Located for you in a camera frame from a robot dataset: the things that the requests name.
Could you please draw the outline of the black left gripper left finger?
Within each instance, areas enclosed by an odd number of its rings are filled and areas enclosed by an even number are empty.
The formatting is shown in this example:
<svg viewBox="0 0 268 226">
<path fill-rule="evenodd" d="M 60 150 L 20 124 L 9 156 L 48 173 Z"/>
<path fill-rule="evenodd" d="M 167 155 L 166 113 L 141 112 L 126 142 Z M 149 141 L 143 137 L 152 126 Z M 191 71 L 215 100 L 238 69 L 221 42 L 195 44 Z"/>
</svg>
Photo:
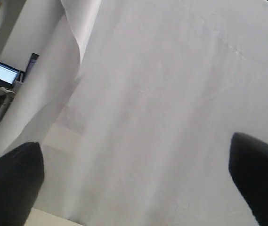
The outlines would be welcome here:
<svg viewBox="0 0 268 226">
<path fill-rule="evenodd" d="M 23 226 L 45 178 L 38 142 L 27 142 L 0 157 L 0 226 Z"/>
</svg>

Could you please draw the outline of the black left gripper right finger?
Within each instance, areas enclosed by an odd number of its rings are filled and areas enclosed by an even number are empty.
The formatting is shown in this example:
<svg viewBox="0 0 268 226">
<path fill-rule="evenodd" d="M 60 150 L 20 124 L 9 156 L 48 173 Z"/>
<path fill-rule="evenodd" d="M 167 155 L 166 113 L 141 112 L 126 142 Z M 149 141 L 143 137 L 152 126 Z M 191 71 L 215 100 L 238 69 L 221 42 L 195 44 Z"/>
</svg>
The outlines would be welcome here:
<svg viewBox="0 0 268 226">
<path fill-rule="evenodd" d="M 234 133 L 228 170 L 258 224 L 268 226 L 268 144 L 245 133 Z"/>
</svg>

